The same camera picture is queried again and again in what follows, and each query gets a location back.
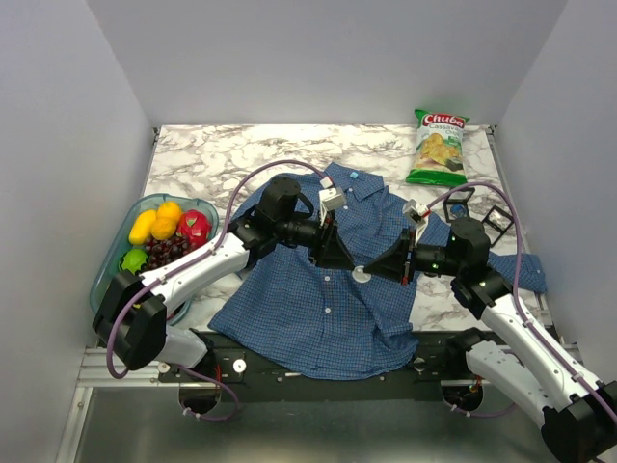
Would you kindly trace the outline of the blue checked shirt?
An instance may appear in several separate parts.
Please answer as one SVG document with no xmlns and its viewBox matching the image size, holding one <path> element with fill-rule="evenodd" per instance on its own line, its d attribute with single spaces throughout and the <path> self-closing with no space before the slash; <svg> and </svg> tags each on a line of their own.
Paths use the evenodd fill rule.
<svg viewBox="0 0 617 463">
<path fill-rule="evenodd" d="M 338 234 L 355 264 L 381 255 L 408 226 L 404 199 L 382 177 L 331 163 L 346 196 Z M 404 367 L 418 340 L 410 322 L 416 283 L 356 282 L 309 262 L 305 247 L 279 245 L 260 259 L 213 316 L 209 329 L 313 379 L 361 380 Z"/>
</svg>

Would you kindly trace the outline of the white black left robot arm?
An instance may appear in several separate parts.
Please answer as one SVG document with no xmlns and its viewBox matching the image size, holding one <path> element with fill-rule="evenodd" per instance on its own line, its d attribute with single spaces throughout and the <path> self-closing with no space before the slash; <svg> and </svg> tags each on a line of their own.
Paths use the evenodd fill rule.
<svg viewBox="0 0 617 463">
<path fill-rule="evenodd" d="M 353 258 L 338 235 L 335 212 L 346 204 L 341 188 L 322 177 L 318 204 L 290 177 L 275 177 L 256 205 L 224 226 L 213 240 L 162 267 L 135 275 L 121 271 L 105 292 L 93 328 L 108 359 L 127 370 L 152 361 L 180 365 L 194 381 L 214 367 L 204 339 L 171 326 L 167 317 L 195 293 L 226 275 L 253 266 L 279 245 L 305 247 L 311 264 L 353 270 Z"/>
</svg>

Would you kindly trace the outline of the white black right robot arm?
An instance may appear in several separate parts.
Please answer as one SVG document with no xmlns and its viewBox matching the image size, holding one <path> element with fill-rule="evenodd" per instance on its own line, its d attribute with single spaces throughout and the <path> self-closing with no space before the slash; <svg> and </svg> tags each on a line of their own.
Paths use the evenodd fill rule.
<svg viewBox="0 0 617 463">
<path fill-rule="evenodd" d="M 477 329 L 448 342 L 445 370 L 463 378 L 488 380 L 522 409 L 541 431 L 560 462 L 587 462 L 616 445 L 616 385 L 604 383 L 545 329 L 515 289 L 489 264 L 490 239 L 469 217 L 455 220 L 443 246 L 421 244 L 405 229 L 395 243 L 370 262 L 364 273 L 401 285 L 416 272 L 451 277 L 461 306 L 510 348 Z"/>
</svg>

